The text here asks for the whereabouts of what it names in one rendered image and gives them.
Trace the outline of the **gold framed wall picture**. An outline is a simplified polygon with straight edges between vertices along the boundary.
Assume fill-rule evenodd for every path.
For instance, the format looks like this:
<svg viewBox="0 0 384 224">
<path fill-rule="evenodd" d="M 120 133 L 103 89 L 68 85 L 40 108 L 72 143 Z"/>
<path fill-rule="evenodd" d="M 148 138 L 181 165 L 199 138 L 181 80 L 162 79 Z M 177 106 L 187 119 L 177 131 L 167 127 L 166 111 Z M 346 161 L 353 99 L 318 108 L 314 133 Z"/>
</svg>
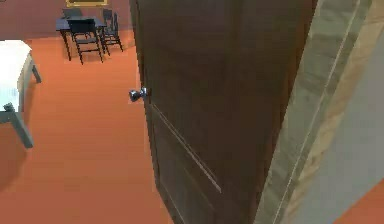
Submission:
<svg viewBox="0 0 384 224">
<path fill-rule="evenodd" d="M 109 0 L 65 0 L 67 7 L 99 7 L 107 6 Z"/>
</svg>

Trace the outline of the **dark blue dining table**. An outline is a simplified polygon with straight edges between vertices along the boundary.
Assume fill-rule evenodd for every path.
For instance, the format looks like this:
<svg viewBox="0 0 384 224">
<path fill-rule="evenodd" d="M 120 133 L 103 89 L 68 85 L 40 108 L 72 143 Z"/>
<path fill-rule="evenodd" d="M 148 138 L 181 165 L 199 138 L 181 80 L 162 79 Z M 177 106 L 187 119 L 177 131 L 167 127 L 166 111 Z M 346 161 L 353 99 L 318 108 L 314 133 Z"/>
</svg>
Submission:
<svg viewBox="0 0 384 224">
<path fill-rule="evenodd" d="M 72 25 L 79 25 L 81 28 L 87 28 L 87 31 L 84 32 L 93 33 L 95 35 L 96 40 L 99 40 L 98 32 L 101 32 L 102 28 L 105 27 L 105 24 L 96 17 L 79 16 L 68 19 L 57 19 L 56 30 L 61 34 L 67 52 L 68 60 L 71 60 L 71 54 L 67 34 L 70 33 L 72 37 L 74 37 L 76 34 L 79 34 L 79 32 L 72 33 Z"/>
</svg>

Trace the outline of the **white table with grey legs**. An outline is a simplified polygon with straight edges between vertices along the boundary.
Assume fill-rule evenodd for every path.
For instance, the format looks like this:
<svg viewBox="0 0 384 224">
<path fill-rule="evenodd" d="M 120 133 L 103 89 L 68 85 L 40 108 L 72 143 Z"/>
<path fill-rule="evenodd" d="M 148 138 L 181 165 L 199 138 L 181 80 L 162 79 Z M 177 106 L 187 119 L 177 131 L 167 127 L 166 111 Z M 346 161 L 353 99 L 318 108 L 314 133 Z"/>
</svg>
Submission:
<svg viewBox="0 0 384 224">
<path fill-rule="evenodd" d="M 22 40 L 0 40 L 0 124 L 10 123 L 25 148 L 32 148 L 34 142 L 22 118 L 24 98 L 31 75 L 37 83 L 42 82 L 31 51 Z M 4 109 L 8 103 L 13 105 L 14 112 Z"/>
</svg>

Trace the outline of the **silver round door knob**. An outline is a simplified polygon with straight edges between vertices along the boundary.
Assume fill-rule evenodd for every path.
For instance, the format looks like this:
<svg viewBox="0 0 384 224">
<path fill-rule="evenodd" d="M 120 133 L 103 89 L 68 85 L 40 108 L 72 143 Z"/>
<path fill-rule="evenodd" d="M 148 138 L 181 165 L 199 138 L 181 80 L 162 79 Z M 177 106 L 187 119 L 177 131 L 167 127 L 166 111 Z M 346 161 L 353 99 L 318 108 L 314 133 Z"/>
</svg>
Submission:
<svg viewBox="0 0 384 224">
<path fill-rule="evenodd" d="M 138 101 L 140 98 L 145 98 L 148 96 L 148 90 L 146 87 L 142 87 L 140 90 L 131 90 L 129 92 L 129 97 L 132 102 Z"/>
</svg>

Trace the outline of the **dark brown room door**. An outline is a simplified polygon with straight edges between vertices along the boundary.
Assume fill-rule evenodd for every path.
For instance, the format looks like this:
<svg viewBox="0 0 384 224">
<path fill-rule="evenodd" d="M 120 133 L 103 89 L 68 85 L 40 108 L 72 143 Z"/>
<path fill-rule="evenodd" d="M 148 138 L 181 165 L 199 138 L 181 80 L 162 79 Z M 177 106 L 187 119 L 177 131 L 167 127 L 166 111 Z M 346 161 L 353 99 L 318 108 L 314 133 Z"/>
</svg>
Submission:
<svg viewBox="0 0 384 224">
<path fill-rule="evenodd" d="M 129 0 L 173 224 L 252 224 L 318 0 Z"/>
</svg>

